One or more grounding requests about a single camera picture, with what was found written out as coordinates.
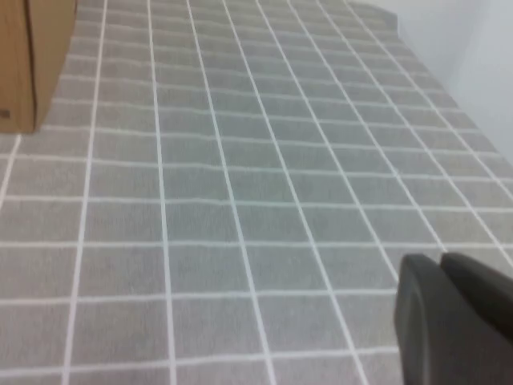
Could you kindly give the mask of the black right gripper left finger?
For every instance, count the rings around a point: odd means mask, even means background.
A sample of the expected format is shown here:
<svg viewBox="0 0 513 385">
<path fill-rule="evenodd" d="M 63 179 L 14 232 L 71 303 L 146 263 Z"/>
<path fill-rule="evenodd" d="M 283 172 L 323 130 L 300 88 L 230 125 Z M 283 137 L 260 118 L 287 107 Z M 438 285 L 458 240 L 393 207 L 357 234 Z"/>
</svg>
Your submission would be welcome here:
<svg viewBox="0 0 513 385">
<path fill-rule="evenodd" d="M 479 317 L 440 261 L 410 253 L 400 265 L 394 329 L 404 383 L 510 384 L 512 340 Z"/>
</svg>

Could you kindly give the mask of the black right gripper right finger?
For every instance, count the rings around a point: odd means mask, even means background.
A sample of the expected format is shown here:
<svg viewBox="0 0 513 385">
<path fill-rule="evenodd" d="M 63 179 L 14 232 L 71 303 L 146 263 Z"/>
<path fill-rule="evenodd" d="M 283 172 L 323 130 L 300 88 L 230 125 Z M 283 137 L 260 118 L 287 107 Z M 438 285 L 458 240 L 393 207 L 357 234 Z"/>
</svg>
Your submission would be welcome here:
<svg viewBox="0 0 513 385">
<path fill-rule="evenodd" d="M 479 317 L 512 340 L 512 279 L 462 253 L 444 253 L 440 267 Z"/>
</svg>

